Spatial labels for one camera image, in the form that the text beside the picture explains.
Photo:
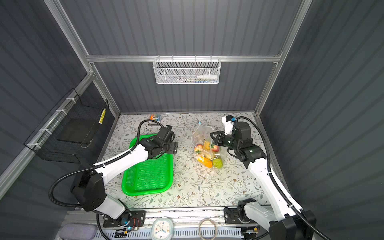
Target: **black wire basket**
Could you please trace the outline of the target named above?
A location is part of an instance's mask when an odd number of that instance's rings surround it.
[[[41,136],[35,142],[31,143],[29,136],[24,145],[43,160],[90,165],[98,157],[93,138],[108,109],[106,99],[76,95],[64,109],[57,110],[45,129],[38,130]]]

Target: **clock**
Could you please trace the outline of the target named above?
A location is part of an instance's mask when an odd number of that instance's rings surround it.
[[[173,236],[173,222],[171,219],[161,217],[155,220],[151,229],[152,240],[170,240]]]

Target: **floral tablecloth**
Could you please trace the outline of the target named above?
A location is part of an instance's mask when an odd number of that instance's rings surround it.
[[[121,190],[122,173],[111,180],[106,192],[126,203],[129,208],[161,208],[161,207],[197,207],[197,206],[229,206],[247,198],[254,198],[260,204],[269,204],[264,191],[244,165],[226,151],[223,154],[223,167],[209,169],[195,160],[191,143],[192,133],[200,121],[216,131],[224,130],[222,116],[246,116],[254,119],[252,113],[195,113],[195,114],[163,114],[161,123],[171,125],[176,134],[175,141],[179,149],[174,155],[173,183],[169,190],[160,194],[127,196]],[[139,123],[148,119],[148,114],[121,115],[108,144],[103,160],[113,157],[126,149],[137,134]],[[256,129],[252,129],[253,142],[264,151],[264,144]],[[143,124],[141,134],[152,134],[158,127]]]

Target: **black metal bracket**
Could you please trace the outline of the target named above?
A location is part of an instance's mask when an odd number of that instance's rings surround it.
[[[224,219],[225,224],[243,224],[243,223],[255,223],[255,221],[250,220],[249,222],[241,221],[239,218],[239,212],[237,211],[237,208],[224,208]]]
[[[139,220],[139,224],[137,225],[137,220],[136,220],[136,223],[135,223],[135,227],[142,227],[144,226],[144,220],[145,220],[145,211],[131,211],[131,214],[132,214],[132,218],[137,218]],[[104,219],[104,223],[103,223],[103,227],[119,227],[118,226],[118,220],[116,219],[113,219],[111,217],[106,217]]]
[[[176,154],[177,153],[177,147],[179,146],[178,142],[172,142],[169,144],[169,149],[166,151],[168,154]]]

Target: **black cable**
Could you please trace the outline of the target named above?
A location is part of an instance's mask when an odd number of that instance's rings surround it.
[[[103,230],[101,229],[99,216],[100,216],[100,214],[96,214],[96,222],[97,222],[97,227],[99,228],[99,232],[101,233],[101,235],[103,236],[103,238],[105,238],[105,240],[110,240],[110,239],[105,235],[105,233],[103,232]]]
[[[265,233],[261,234],[260,236],[257,236],[255,239],[252,239],[252,240],[262,239],[263,237],[267,236],[268,234],[269,234],[269,232],[265,232]]]
[[[151,157],[151,159],[158,159],[159,157],[163,156],[163,153],[160,154],[158,157]]]
[[[59,206],[62,206],[62,207],[82,207],[81,204],[69,204],[69,203],[65,203],[65,202],[62,202],[62,201],[59,201],[57,200],[54,196],[53,196],[53,190],[55,189],[55,187],[57,186],[57,184],[59,184],[61,181],[63,181],[64,179],[72,176],[72,175],[75,175],[79,172],[85,172],[85,171],[90,171],[90,170],[95,170],[96,168],[99,168],[99,167],[103,167],[104,165],[109,165],[111,163],[114,163],[116,162],[117,160],[120,160],[122,159],[123,157],[127,156],[128,154],[130,154],[135,148],[136,146],[138,145],[139,143],[139,140],[140,140],[140,128],[141,128],[141,125],[145,122],[155,122],[157,123],[158,125],[160,125],[161,127],[164,127],[161,123],[159,123],[158,121],[155,121],[155,120],[151,120],[151,119],[147,119],[147,120],[143,120],[140,124],[139,124],[139,127],[137,128],[137,137],[136,137],[136,142],[134,144],[133,147],[131,147],[131,149],[124,153],[123,155],[119,156],[119,157],[116,157],[104,164],[98,164],[96,166],[92,166],[92,167],[89,167],[89,168],[85,168],[85,169],[81,169],[81,170],[77,170],[77,171],[74,171],[74,172],[71,172],[71,173],[68,173],[64,176],[62,176],[61,178],[57,179],[50,187],[49,191],[48,191],[48,198],[50,199],[51,202],[53,202],[54,204],[56,205],[59,205]]]
[[[264,136],[262,134],[262,132],[260,131],[260,129],[258,128],[258,126],[252,121],[250,120],[249,118],[247,117],[243,117],[243,116],[240,116],[237,118],[237,120],[239,119],[245,119],[247,121],[249,121],[250,123],[252,123],[252,125],[256,128],[256,130],[259,132],[262,140],[263,140],[263,143],[266,143],[265,139],[264,139]],[[266,151],[266,162],[267,162],[267,170],[268,172],[271,172],[271,159],[270,159],[270,155],[269,155],[269,151],[268,151],[268,148],[265,146],[265,151]],[[311,228],[315,233],[317,233],[320,237],[322,237],[323,239],[325,240],[331,240],[329,237],[327,237],[325,234],[323,234],[321,231],[319,231],[315,226],[313,226],[310,222],[308,222],[308,220],[301,215],[301,213],[296,209],[296,207],[294,207],[291,203],[291,201],[287,198],[287,196],[283,193],[283,191],[281,190],[281,188],[279,187],[279,185],[277,184],[275,178],[273,177],[272,174],[268,174],[269,177],[271,178],[271,181],[273,183],[273,185],[275,186],[275,188],[277,189],[277,191],[280,193],[280,195],[284,198],[284,200],[287,202],[288,206],[291,207],[291,209],[302,219],[302,221],[308,225],[309,228]]]
[[[238,158],[236,155],[233,155],[232,153],[229,152],[229,148],[227,148],[227,153],[228,153],[229,155],[231,155],[232,157],[234,157],[234,158]]]

